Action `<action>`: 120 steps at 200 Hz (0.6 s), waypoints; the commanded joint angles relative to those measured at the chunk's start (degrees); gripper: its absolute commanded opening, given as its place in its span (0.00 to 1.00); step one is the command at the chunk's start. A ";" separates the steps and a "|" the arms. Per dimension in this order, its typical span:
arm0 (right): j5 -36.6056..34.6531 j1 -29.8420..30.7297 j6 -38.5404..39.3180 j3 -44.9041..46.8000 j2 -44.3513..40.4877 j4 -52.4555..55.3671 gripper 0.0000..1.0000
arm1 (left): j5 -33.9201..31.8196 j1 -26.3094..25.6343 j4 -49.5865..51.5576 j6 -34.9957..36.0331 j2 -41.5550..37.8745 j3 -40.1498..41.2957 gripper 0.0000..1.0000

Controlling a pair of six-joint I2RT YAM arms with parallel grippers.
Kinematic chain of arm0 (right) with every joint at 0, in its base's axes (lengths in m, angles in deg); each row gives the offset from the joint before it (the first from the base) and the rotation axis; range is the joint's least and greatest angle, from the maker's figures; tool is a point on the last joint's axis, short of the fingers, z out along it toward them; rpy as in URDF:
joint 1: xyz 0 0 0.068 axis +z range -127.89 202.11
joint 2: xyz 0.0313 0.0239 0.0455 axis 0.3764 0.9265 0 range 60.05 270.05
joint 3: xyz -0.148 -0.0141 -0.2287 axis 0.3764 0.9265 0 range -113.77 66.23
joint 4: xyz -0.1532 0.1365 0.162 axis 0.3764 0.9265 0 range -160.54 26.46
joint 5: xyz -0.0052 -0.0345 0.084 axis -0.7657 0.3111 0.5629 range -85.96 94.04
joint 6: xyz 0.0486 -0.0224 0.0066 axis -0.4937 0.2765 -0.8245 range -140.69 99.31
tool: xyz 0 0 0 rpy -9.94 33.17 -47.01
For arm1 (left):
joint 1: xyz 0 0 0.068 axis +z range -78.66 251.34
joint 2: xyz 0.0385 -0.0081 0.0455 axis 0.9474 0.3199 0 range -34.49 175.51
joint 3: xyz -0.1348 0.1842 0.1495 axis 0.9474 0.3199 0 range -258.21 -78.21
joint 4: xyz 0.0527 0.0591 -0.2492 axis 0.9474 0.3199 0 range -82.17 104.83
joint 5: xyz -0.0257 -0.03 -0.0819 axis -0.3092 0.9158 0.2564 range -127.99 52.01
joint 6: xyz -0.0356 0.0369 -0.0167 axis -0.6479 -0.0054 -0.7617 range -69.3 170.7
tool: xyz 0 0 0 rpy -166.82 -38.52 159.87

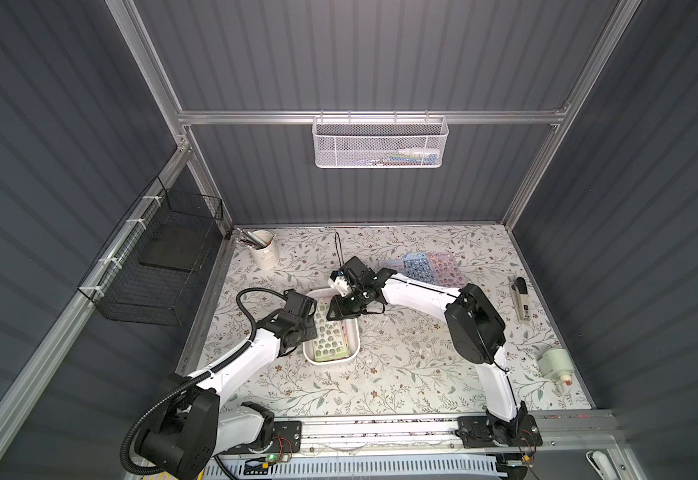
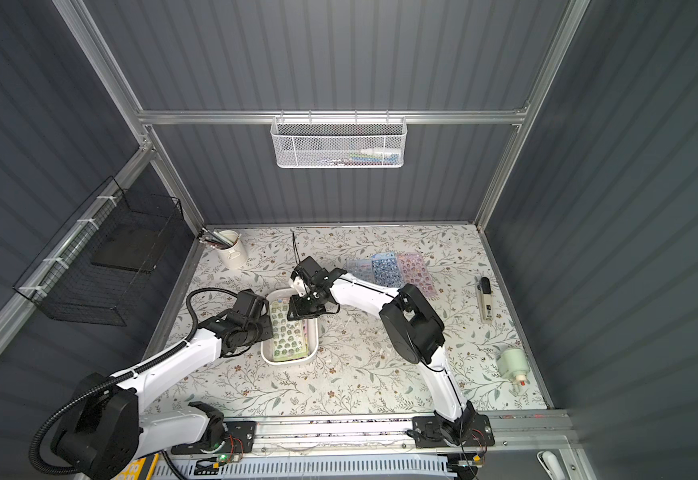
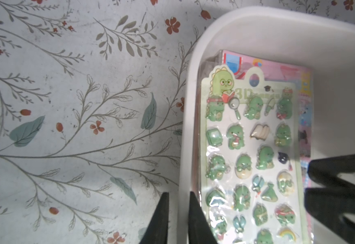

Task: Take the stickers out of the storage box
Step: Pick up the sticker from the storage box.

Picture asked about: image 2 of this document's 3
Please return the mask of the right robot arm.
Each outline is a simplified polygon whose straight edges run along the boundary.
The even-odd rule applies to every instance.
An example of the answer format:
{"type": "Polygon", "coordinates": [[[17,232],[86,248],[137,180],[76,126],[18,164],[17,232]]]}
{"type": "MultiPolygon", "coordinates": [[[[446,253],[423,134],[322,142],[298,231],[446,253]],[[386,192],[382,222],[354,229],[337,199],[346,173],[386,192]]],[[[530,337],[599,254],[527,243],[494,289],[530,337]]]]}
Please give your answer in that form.
{"type": "Polygon", "coordinates": [[[376,285],[344,269],[328,271],[312,257],[296,265],[290,286],[296,291],[289,300],[291,320],[327,315],[327,304],[359,309],[379,319],[397,354],[419,367],[442,428],[459,433],[471,424],[476,410],[453,376],[444,348],[444,322],[416,286],[376,285]]]}

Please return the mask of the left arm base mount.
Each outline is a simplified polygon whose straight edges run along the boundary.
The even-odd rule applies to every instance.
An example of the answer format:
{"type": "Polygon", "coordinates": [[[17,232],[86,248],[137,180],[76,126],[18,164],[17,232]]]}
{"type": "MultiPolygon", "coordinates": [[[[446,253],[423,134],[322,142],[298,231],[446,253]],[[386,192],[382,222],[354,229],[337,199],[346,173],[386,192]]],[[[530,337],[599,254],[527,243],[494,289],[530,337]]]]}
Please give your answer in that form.
{"type": "Polygon", "coordinates": [[[171,448],[173,455],[247,454],[252,451],[257,423],[254,421],[225,421],[211,425],[201,439],[191,444],[171,448]]]}

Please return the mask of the light blue sticker sheet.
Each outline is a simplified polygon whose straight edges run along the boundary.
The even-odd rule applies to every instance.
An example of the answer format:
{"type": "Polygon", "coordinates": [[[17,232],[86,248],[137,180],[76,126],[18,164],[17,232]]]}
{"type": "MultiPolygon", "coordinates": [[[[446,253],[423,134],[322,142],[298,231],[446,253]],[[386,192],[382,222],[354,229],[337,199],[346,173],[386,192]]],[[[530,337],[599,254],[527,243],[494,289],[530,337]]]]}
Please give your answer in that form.
{"type": "Polygon", "coordinates": [[[375,275],[370,259],[351,259],[345,263],[345,269],[354,277],[369,283],[375,283],[375,275]]]}

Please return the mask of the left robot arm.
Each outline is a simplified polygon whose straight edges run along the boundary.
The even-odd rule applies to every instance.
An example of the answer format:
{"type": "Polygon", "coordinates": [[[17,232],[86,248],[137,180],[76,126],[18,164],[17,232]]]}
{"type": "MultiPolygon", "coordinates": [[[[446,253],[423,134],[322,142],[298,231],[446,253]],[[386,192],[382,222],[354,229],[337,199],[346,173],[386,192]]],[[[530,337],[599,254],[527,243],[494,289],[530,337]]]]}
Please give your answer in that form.
{"type": "Polygon", "coordinates": [[[223,413],[204,402],[161,414],[145,412],[189,374],[271,338],[268,300],[250,289],[233,298],[232,307],[206,320],[190,309],[190,331],[174,346],[119,373],[81,381],[69,403],[32,439],[31,465],[50,475],[112,479],[133,461],[177,445],[206,454],[233,447],[223,413]]]}

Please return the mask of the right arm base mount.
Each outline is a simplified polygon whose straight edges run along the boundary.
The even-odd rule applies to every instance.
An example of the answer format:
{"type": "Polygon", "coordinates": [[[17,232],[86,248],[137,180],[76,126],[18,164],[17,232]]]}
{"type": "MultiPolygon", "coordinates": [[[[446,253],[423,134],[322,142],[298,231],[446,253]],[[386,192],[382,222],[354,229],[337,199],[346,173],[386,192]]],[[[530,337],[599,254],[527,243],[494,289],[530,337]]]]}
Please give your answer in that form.
{"type": "Polygon", "coordinates": [[[437,415],[416,416],[405,434],[418,449],[485,449],[495,445],[490,420],[483,414],[474,414],[466,423],[449,422],[437,415]]]}

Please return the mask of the white plastic storage tray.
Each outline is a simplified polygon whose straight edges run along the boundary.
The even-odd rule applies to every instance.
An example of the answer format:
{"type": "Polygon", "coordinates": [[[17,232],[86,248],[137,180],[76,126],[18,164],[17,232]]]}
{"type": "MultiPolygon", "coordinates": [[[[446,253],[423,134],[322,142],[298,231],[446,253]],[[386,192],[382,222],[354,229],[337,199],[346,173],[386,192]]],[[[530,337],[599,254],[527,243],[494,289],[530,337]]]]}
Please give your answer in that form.
{"type": "Polygon", "coordinates": [[[274,366],[303,364],[312,360],[319,347],[316,319],[290,320],[290,288],[274,290],[267,295],[273,337],[261,344],[261,357],[274,366]]]}

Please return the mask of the green sticker sheet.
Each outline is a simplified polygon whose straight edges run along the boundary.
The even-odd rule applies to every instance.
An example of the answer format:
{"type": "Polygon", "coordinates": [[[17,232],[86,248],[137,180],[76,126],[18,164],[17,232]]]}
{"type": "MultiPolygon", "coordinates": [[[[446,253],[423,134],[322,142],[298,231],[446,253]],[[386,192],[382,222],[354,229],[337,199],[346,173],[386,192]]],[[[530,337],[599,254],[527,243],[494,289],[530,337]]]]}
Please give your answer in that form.
{"type": "Polygon", "coordinates": [[[278,299],[270,303],[273,327],[271,359],[276,363],[301,360],[310,353],[307,327],[303,320],[289,320],[289,303],[278,299]]]}

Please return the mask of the pink 3D sticker sheet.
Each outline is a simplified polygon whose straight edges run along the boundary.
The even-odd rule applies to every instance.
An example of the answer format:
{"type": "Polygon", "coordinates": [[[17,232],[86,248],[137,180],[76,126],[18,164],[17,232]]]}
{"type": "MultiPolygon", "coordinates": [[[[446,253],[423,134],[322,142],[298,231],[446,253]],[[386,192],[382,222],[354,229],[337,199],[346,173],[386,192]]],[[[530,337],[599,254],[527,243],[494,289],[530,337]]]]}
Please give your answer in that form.
{"type": "Polygon", "coordinates": [[[435,298],[437,290],[423,255],[418,252],[402,252],[396,257],[404,283],[416,286],[427,299],[435,298]]]}

